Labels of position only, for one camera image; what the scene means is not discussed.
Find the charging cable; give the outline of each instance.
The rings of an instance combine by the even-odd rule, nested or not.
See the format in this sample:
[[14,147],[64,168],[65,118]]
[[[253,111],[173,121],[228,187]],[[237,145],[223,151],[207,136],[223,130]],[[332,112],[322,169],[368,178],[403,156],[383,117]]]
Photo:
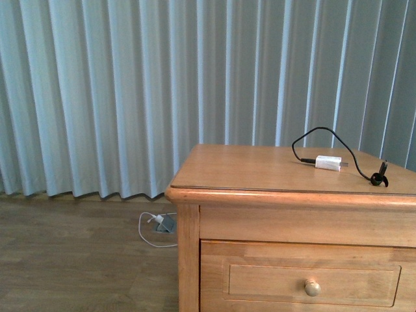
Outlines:
[[148,243],[150,246],[152,247],[156,247],[156,248],[167,248],[167,247],[176,247],[177,244],[173,244],[173,245],[165,245],[165,246],[158,246],[158,245],[154,245],[152,244],[150,241],[148,241],[147,239],[145,239],[142,235],[142,231],[141,231],[141,223],[142,223],[142,217],[144,215],[150,215],[151,218],[148,220],[148,223],[150,223],[152,220],[156,221],[159,224],[162,224],[164,217],[163,216],[167,216],[167,215],[176,215],[176,213],[164,213],[164,214],[158,214],[157,216],[151,213],[141,213],[139,218],[138,218],[138,234],[140,235],[140,237],[142,238],[143,241],[145,241],[146,243]]
[[382,166],[380,167],[379,172],[374,173],[371,177],[367,177],[359,168],[358,166],[358,162],[357,162],[357,158],[354,155],[354,152],[341,140],[341,138],[330,128],[328,127],[316,127],[313,128],[312,130],[308,131],[307,133],[305,133],[304,135],[302,135],[300,138],[297,138],[293,143],[292,143],[292,150],[294,153],[294,156],[299,160],[302,161],[303,163],[308,163],[308,164],[314,164],[316,168],[322,168],[322,169],[329,169],[329,170],[335,170],[335,171],[339,171],[340,167],[345,166],[346,163],[341,162],[341,158],[340,157],[330,157],[330,156],[318,156],[316,159],[311,159],[311,158],[300,158],[294,148],[294,145],[300,141],[301,139],[303,139],[304,137],[306,137],[308,134],[312,133],[315,130],[318,129],[322,129],[322,130],[327,130],[330,133],[332,133],[334,135],[335,138],[337,138],[337,140],[351,153],[352,158],[354,159],[354,163],[356,165],[357,171],[359,172],[359,174],[361,174],[362,177],[364,177],[366,180],[370,181],[372,185],[374,186],[378,186],[380,185],[382,182],[384,182],[385,187],[389,186],[389,181],[387,180],[387,177],[384,175],[385,171],[387,170],[387,161],[384,161],[382,163]]

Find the nightstand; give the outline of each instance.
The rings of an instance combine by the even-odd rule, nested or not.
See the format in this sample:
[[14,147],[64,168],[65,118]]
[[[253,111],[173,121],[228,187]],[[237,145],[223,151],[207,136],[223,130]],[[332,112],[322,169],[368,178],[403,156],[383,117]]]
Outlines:
[[[416,173],[389,187],[291,148],[196,146],[166,190],[177,205],[180,312],[416,311]],[[381,160],[356,151],[361,170]]]

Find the drawer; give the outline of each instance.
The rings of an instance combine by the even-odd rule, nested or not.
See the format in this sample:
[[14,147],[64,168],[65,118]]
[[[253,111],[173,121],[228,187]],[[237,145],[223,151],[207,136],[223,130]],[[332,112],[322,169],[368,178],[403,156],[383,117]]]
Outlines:
[[201,311],[414,312],[414,267],[404,272],[413,289],[399,292],[403,271],[395,254],[394,248],[203,240]]

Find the wooden knob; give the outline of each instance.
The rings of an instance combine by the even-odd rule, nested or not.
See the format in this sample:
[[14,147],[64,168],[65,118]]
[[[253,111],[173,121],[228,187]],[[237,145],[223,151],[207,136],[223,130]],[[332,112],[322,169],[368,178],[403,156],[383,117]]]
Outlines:
[[313,279],[307,279],[305,281],[305,292],[310,297],[318,296],[320,293],[320,285]]

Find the wooden floor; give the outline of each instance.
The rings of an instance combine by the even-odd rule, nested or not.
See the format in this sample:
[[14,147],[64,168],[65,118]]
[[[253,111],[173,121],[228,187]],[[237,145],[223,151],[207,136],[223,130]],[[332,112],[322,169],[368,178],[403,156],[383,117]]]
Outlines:
[[[169,203],[0,198],[0,311],[177,311],[177,248],[138,236]],[[176,243],[153,233],[151,242]]]

